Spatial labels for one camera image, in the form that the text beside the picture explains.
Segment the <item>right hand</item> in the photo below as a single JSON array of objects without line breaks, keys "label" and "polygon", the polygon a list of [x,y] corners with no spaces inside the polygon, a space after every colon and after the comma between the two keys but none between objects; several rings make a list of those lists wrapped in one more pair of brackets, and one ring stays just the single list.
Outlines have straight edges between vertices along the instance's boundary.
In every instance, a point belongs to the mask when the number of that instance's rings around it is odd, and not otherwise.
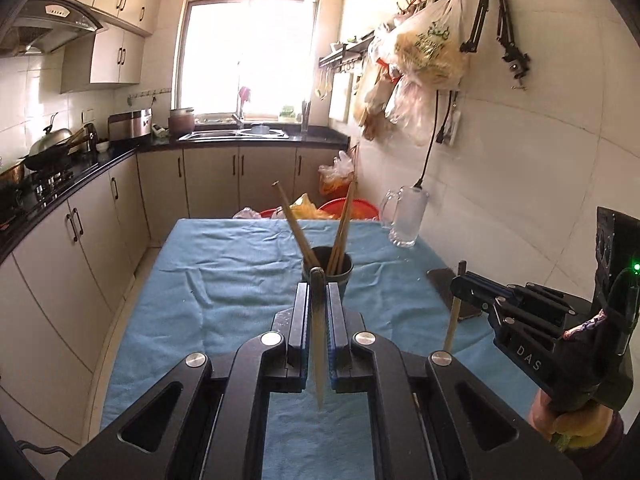
[{"label": "right hand", "polygon": [[530,407],[528,422],[561,452],[595,448],[610,438],[618,440],[624,429],[620,414],[612,408],[589,401],[577,411],[560,413],[541,389]]}]

